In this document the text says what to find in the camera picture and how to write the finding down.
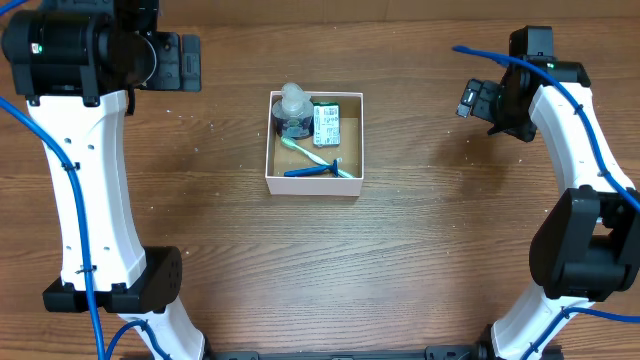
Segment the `dark foam soap pump bottle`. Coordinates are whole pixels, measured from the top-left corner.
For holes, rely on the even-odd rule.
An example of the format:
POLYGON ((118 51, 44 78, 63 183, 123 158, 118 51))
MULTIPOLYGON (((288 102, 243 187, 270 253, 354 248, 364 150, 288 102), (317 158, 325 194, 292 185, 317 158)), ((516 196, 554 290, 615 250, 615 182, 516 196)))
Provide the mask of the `dark foam soap pump bottle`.
POLYGON ((314 104, 311 96, 296 83, 286 83, 281 98, 272 106, 276 132, 281 137, 302 140, 314 133, 314 104))

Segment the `white green soap bar pack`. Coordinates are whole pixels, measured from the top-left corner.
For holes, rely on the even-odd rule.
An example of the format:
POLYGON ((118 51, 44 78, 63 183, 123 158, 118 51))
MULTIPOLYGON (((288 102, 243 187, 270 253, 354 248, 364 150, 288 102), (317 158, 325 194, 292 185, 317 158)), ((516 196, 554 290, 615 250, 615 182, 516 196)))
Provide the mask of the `white green soap bar pack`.
POLYGON ((315 103, 313 126, 316 147, 338 146, 341 142, 339 104, 315 103))

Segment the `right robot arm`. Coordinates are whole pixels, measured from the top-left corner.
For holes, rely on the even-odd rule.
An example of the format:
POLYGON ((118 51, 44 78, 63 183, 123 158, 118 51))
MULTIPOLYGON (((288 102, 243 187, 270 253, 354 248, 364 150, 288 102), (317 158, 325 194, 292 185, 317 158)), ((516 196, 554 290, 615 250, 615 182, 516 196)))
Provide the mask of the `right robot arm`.
POLYGON ((639 272, 639 192, 599 126, 591 81, 579 62, 554 54, 549 26, 511 33, 508 54, 457 45, 506 70, 500 82, 470 79, 456 113, 491 123, 489 134, 523 142, 542 135, 559 199, 532 239, 532 281, 474 345, 429 346, 428 359, 560 359, 552 339, 579 314, 622 323, 638 317, 594 304, 624 292, 639 272))

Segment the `green white toothbrush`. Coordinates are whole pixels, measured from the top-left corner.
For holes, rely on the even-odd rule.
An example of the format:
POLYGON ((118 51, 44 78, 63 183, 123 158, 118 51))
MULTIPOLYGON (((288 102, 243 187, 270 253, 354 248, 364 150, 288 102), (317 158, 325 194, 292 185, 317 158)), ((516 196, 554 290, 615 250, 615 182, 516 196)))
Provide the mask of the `green white toothbrush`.
MULTIPOLYGON (((302 154, 304 154, 305 156, 307 156, 312 162, 318 164, 318 165, 328 165, 328 162, 325 161, 323 158, 321 158, 320 156, 314 154, 313 152, 299 146, 296 141, 292 138, 288 138, 288 137, 282 137, 281 138, 281 144, 284 145, 285 147, 291 149, 291 150, 295 150, 298 151, 302 154)), ((343 177, 343 178, 354 178, 354 175, 352 175, 351 173, 345 171, 345 170, 338 170, 337 174, 339 177, 343 177)))

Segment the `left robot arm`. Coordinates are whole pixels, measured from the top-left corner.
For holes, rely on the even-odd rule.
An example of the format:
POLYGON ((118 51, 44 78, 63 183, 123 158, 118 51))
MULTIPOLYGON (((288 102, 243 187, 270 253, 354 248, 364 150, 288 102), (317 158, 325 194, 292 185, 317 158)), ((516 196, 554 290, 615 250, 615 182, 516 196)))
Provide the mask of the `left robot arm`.
POLYGON ((43 143, 61 229, 61 271, 45 308, 87 313, 101 359, 116 347, 101 312, 135 329, 155 359, 210 358, 179 296, 179 250, 139 240, 123 145, 137 90, 200 90, 200 39, 159 31, 155 1, 11 1, 1 12, 1 48, 27 110, 2 108, 43 143))

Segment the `blue disposable razor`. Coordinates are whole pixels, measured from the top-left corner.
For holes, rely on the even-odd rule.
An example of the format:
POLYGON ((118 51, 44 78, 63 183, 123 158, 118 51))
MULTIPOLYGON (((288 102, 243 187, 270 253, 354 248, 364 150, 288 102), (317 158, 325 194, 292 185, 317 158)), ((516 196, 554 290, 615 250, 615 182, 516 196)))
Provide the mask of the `blue disposable razor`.
POLYGON ((334 177, 339 176, 339 163, 340 161, 335 159, 329 165, 318 165, 315 167, 302 168, 296 170, 289 170, 284 173, 285 177, 307 177, 321 175, 324 173, 331 173, 334 177))

